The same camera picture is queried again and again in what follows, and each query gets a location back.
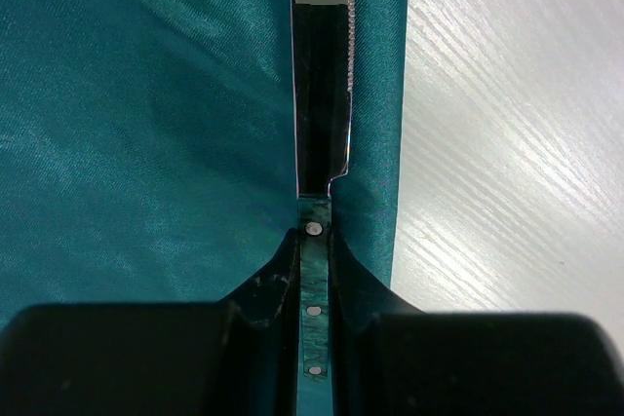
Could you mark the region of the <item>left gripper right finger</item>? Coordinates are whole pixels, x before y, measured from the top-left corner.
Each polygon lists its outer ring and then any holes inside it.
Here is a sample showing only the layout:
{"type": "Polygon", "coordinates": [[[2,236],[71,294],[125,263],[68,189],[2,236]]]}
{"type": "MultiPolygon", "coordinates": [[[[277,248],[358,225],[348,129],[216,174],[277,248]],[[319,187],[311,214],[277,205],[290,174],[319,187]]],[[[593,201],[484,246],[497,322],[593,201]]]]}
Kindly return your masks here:
{"type": "Polygon", "coordinates": [[[623,361],[594,321],[425,313],[329,240],[337,415],[619,415],[623,361]]]}

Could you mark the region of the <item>teal cloth napkin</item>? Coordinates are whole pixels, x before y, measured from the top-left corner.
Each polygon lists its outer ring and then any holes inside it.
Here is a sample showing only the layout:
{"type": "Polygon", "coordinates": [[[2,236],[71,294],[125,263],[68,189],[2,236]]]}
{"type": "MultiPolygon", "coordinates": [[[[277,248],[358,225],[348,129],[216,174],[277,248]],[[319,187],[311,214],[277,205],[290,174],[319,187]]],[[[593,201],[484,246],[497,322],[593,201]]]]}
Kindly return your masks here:
{"type": "Polygon", "coordinates": [[[1,0],[1,319],[221,294],[294,220],[289,0],[1,0]]]}

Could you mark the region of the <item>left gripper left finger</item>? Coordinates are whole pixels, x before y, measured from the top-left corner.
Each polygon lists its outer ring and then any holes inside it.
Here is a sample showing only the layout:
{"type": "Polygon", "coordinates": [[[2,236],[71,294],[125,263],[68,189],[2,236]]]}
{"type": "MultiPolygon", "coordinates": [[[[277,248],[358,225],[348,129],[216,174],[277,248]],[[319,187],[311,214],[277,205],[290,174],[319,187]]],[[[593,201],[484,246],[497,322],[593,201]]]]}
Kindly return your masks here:
{"type": "Polygon", "coordinates": [[[5,415],[293,415],[299,235],[215,302],[42,304],[1,334],[5,415]]]}

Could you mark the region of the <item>knife with green handle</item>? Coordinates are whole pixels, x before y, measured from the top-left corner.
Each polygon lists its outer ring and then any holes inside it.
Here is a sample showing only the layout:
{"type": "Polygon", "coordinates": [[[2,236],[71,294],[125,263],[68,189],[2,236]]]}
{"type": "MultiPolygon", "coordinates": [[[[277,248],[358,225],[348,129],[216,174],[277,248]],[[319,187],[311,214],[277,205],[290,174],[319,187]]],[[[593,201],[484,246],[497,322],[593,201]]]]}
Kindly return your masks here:
{"type": "Polygon", "coordinates": [[[355,0],[291,0],[296,198],[300,261],[300,365],[328,377],[332,183],[348,172],[355,0]]]}

